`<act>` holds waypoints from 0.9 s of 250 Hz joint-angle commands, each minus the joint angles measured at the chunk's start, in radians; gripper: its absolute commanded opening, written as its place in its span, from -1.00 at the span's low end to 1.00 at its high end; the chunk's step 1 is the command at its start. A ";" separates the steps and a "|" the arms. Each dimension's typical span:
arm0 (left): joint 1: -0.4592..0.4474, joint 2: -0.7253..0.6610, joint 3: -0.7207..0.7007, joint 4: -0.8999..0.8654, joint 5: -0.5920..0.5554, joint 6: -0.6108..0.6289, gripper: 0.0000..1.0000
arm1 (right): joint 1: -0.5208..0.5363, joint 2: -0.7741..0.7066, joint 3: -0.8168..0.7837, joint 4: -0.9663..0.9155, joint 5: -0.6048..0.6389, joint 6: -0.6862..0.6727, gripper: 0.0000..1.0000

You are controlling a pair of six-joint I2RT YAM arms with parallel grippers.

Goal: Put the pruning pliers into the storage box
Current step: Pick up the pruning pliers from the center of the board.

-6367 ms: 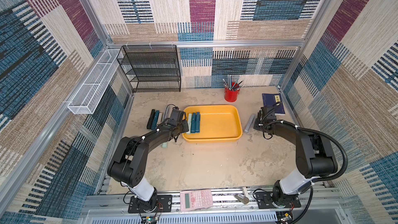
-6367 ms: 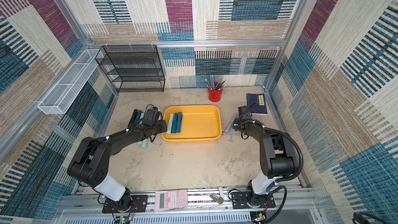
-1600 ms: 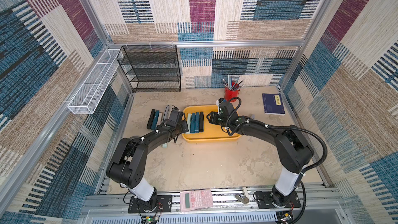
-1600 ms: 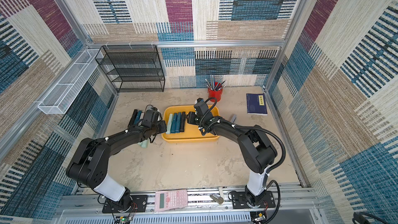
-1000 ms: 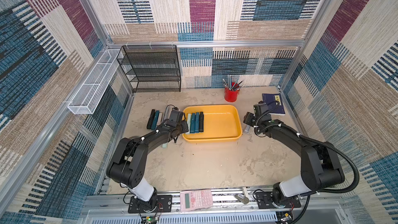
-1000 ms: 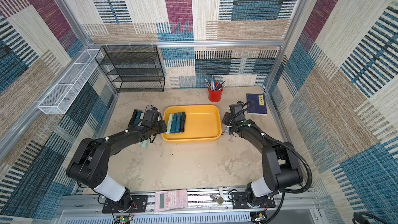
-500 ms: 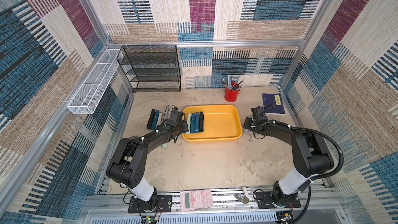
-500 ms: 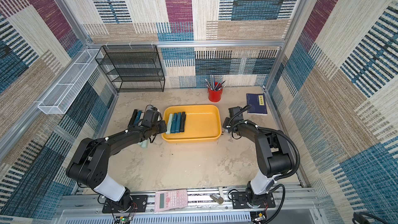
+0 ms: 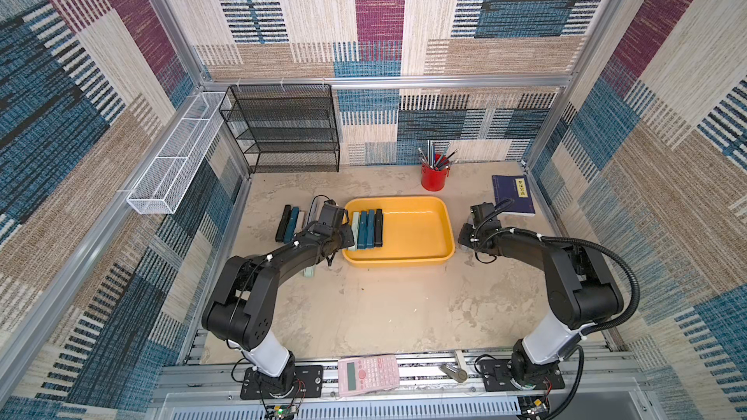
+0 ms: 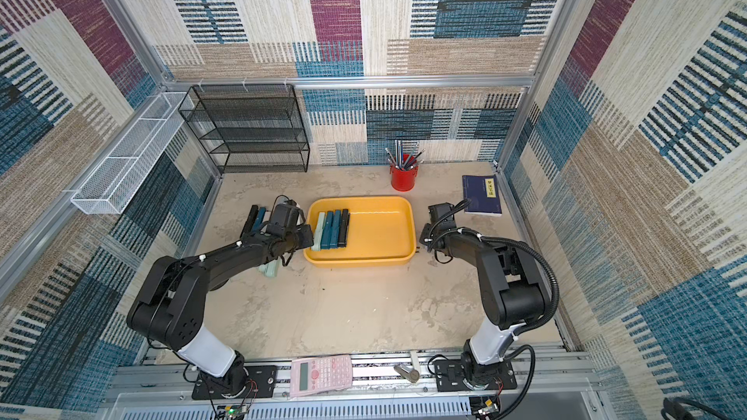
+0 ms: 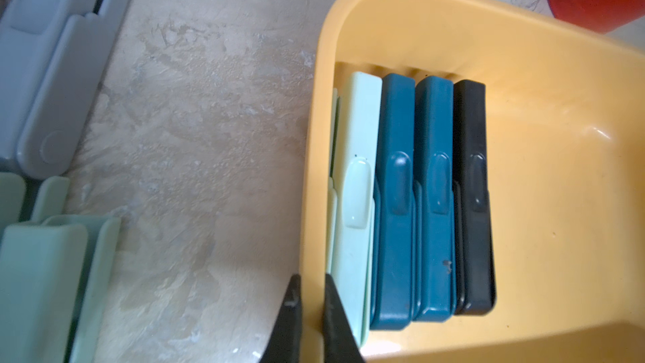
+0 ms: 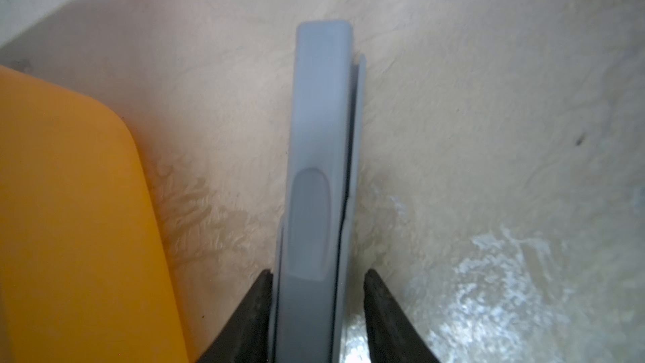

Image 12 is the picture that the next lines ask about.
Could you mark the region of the grey pruning pliers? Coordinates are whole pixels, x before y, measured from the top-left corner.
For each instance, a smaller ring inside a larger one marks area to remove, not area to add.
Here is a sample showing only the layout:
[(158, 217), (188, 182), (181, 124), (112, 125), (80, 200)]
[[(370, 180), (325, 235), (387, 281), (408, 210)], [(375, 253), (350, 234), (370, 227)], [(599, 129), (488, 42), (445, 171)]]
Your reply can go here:
[(298, 26), (272, 362), (336, 362), (341, 354), (365, 75), (349, 22)]

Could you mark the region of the yellow plastic storage tray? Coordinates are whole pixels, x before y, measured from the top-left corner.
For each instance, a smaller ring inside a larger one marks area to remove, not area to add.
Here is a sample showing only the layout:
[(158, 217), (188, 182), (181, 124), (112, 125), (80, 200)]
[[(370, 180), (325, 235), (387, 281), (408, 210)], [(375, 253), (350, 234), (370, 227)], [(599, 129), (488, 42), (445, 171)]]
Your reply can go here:
[(97, 100), (1, 70), (1, 359), (185, 362), (139, 152)]

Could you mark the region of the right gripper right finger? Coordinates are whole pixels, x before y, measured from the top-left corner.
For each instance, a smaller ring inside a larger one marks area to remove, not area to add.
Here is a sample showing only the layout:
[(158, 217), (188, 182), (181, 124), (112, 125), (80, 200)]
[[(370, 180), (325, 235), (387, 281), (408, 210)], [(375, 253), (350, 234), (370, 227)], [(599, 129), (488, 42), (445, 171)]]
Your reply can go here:
[(364, 275), (364, 316), (371, 362), (439, 363), (375, 269)]

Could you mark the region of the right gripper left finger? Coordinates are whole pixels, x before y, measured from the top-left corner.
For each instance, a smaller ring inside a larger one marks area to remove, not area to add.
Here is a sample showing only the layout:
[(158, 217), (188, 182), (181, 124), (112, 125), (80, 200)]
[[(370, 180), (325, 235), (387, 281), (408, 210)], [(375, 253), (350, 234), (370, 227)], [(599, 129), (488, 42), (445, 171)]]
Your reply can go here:
[(272, 283), (272, 272), (263, 270), (199, 363), (268, 361)]

